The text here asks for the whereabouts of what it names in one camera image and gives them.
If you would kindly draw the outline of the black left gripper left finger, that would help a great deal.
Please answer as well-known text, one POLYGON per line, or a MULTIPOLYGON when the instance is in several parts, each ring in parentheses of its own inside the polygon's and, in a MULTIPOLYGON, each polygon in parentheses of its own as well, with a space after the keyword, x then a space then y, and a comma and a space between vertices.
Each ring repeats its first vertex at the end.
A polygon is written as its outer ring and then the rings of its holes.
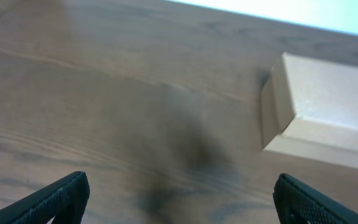
POLYGON ((76 171, 0 209, 0 224, 80 224, 89 197, 86 173, 76 171))

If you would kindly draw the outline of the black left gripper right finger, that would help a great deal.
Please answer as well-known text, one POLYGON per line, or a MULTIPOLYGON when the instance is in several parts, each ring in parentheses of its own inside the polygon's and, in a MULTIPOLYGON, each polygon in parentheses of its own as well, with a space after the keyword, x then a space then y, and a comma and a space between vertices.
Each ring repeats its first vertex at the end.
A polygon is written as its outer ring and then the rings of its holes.
POLYGON ((282 173, 273 190, 281 224, 358 224, 358 213, 282 173))

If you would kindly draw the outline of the cardboard box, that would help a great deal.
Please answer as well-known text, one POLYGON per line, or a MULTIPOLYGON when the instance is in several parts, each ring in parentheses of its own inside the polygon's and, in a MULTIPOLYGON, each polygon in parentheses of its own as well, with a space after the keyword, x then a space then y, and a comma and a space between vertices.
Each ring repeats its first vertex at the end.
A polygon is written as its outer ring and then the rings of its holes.
POLYGON ((260 100, 264 150, 358 169, 358 67, 284 53, 260 100))

